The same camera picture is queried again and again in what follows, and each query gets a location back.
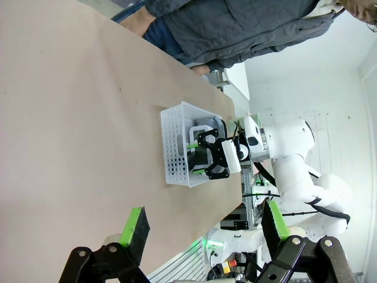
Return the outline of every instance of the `white plastic basket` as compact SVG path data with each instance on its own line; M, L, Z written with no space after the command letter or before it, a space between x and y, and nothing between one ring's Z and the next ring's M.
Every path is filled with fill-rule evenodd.
M195 120L212 117L221 119L219 115L186 102L161 112L166 183L195 187L209 180L206 175L188 171L186 146Z

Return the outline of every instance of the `gray jacket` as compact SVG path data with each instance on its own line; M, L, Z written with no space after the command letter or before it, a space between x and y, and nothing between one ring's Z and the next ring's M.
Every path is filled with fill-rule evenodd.
M324 34L338 14L302 19L319 0L146 0L194 62L229 68Z

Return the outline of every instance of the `table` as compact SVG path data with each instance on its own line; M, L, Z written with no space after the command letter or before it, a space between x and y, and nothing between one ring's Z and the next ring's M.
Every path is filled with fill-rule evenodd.
M233 103L142 38L73 0L0 4L0 274L58 282L72 248L96 250L133 206L151 231L148 274L242 201L239 174L165 183L160 111Z

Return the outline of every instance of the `person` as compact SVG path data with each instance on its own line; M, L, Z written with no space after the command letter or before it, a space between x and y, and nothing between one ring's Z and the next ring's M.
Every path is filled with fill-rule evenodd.
M145 0L113 20L202 75L321 36L344 10L377 32L377 0Z

